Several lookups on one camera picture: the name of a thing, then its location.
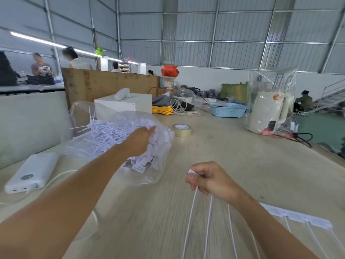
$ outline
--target staircase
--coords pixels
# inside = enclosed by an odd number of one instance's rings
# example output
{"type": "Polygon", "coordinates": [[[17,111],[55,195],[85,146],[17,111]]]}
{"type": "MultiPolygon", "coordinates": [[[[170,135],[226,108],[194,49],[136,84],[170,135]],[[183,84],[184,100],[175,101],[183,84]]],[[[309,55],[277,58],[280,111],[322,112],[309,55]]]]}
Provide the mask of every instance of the staircase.
{"type": "Polygon", "coordinates": [[[309,113],[317,112],[325,108],[330,108],[345,101],[345,84],[337,85],[336,87],[334,87],[334,85],[342,81],[345,81],[345,79],[326,86],[322,92],[321,98],[314,101],[316,107],[310,110],[309,113]]]}

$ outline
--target wooden partition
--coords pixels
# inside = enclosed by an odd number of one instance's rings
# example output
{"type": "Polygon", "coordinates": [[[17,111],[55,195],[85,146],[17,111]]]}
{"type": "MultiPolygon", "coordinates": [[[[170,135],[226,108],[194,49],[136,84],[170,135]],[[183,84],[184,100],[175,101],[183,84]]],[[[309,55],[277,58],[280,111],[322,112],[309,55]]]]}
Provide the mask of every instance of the wooden partition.
{"type": "Polygon", "coordinates": [[[113,95],[128,87],[132,93],[157,95],[160,77],[144,74],[124,74],[62,68],[68,107],[76,101],[89,101],[113,95]]]}

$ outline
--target sleeveless white top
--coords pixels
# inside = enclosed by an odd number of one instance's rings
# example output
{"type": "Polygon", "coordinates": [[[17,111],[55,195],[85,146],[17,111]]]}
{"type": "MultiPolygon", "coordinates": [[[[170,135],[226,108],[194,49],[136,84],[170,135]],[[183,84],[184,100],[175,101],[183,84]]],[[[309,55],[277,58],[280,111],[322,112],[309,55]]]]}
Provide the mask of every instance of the sleeveless white top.
{"type": "Polygon", "coordinates": [[[88,62],[85,62],[85,61],[81,60],[80,58],[74,58],[69,63],[75,69],[85,69],[85,70],[90,70],[91,69],[90,64],[88,62]]]}

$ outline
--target white kettle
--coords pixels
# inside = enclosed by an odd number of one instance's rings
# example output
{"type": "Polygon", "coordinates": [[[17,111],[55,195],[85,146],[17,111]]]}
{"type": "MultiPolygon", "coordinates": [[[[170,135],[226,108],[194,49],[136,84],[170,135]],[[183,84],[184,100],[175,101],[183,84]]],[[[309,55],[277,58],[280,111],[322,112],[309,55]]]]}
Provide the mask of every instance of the white kettle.
{"type": "Polygon", "coordinates": [[[265,135],[268,135],[267,131],[275,131],[286,120],[293,103],[294,96],[290,92],[258,91],[249,116],[248,130],[265,135]]]}

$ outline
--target person in black cap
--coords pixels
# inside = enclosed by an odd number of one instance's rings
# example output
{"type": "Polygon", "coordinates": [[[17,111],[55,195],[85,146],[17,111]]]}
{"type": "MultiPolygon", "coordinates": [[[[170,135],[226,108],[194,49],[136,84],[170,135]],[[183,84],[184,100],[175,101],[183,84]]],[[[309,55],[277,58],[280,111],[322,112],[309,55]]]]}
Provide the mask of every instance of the person in black cap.
{"type": "Polygon", "coordinates": [[[297,98],[295,100],[295,104],[294,104],[294,112],[295,113],[297,113],[298,111],[307,112],[312,107],[313,98],[310,97],[308,94],[309,94],[309,91],[304,90],[301,93],[302,97],[297,98]]]}

